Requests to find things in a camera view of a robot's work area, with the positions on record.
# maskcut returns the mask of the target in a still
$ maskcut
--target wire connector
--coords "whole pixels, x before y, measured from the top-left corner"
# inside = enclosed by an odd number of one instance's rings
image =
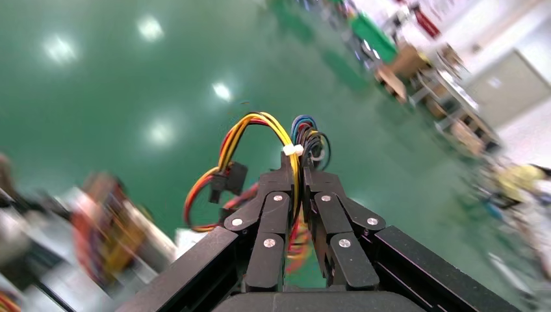
[[[235,195],[241,195],[245,178],[247,177],[247,167],[239,162],[232,162],[229,171],[226,174],[217,173],[211,179],[211,195],[209,202],[218,203],[222,192],[228,190]]]

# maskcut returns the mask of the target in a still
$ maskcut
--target person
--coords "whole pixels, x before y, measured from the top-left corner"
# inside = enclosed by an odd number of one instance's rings
[[[548,198],[542,182],[550,180],[551,169],[535,164],[508,166],[497,173],[501,196],[514,202],[506,207],[506,215],[534,251],[546,281],[545,291],[551,290],[551,218],[549,202],[542,200]]]
[[[542,196],[538,188],[539,181],[551,179],[551,168],[535,164],[513,165],[497,173],[497,181],[502,189],[502,195],[516,203],[526,200],[526,193],[532,196]]]

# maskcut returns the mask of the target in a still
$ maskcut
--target yellow wire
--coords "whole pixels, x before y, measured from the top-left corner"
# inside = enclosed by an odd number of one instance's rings
[[[292,141],[285,131],[285,129],[281,126],[281,124],[270,114],[262,112],[260,114],[257,113],[251,113],[245,115],[241,120],[239,120],[231,129],[228,135],[228,138],[222,146],[222,152],[220,153],[220,158],[218,159],[218,166],[211,168],[209,171],[205,172],[198,180],[195,182],[194,186],[190,189],[190,192],[188,193],[188,196],[186,197],[186,205],[189,204],[188,200],[190,199],[190,195],[194,189],[199,187],[200,183],[203,181],[203,179],[206,179],[208,176],[215,174],[216,172],[224,171],[230,164],[231,157],[233,156],[233,153],[237,147],[237,143],[239,141],[239,138],[242,136],[243,132],[245,131],[245,128],[247,128],[247,125],[251,122],[252,119],[259,119],[272,128],[272,130],[275,132],[275,134],[279,137],[279,139],[282,141],[283,145],[289,145],[292,144]],[[294,180],[294,200],[293,200],[293,208],[294,212],[296,213],[296,210],[299,209],[298,205],[298,177],[299,177],[299,162],[298,162],[298,156],[296,154],[293,154],[290,156],[290,163],[291,168],[293,172],[293,180]],[[194,227],[193,228],[196,231],[210,231],[213,229],[213,227]]]
[[[292,144],[292,141],[285,131],[285,129],[281,126],[281,124],[270,114],[268,113],[261,113],[261,114],[248,114],[245,117],[241,118],[241,120],[234,125],[231,128],[231,133],[228,136],[228,142],[224,145],[222,148],[222,154],[220,155],[220,159],[218,161],[218,167],[223,170],[225,167],[229,164],[230,158],[237,146],[238,140],[234,140],[234,138],[239,138],[243,134],[243,131],[245,131],[245,128],[249,124],[249,122],[253,118],[258,118],[268,124],[272,130],[276,133],[276,135],[281,139],[283,145]],[[291,168],[293,171],[293,178],[294,178],[294,185],[295,185],[295,192],[294,192],[294,201],[293,201],[293,207],[296,211],[298,208],[298,156],[296,154],[292,154],[290,156],[290,163]]]

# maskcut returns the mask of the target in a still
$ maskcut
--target blue wire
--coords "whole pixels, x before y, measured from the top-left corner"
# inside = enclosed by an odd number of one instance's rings
[[[318,129],[318,126],[316,125],[316,122],[314,121],[314,118],[310,115],[299,115],[297,116],[292,123],[291,126],[291,139],[293,144],[296,144],[296,135],[298,133],[298,125],[300,125],[302,122],[308,121],[312,123],[312,126],[314,129]]]

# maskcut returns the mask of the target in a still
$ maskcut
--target cardboard box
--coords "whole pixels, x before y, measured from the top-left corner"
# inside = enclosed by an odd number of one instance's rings
[[[441,120],[446,117],[446,111],[435,100],[429,99],[426,105],[427,109],[437,120]]]
[[[399,45],[400,50],[388,69],[395,75],[410,79],[419,70],[428,68],[428,60],[410,44]]]
[[[467,125],[461,120],[452,124],[452,134],[462,143],[473,155],[479,156],[484,151],[484,143],[476,136]]]
[[[375,71],[375,79],[385,86],[385,89],[392,94],[400,103],[404,104],[407,99],[404,83],[392,73],[388,67],[382,65]]]

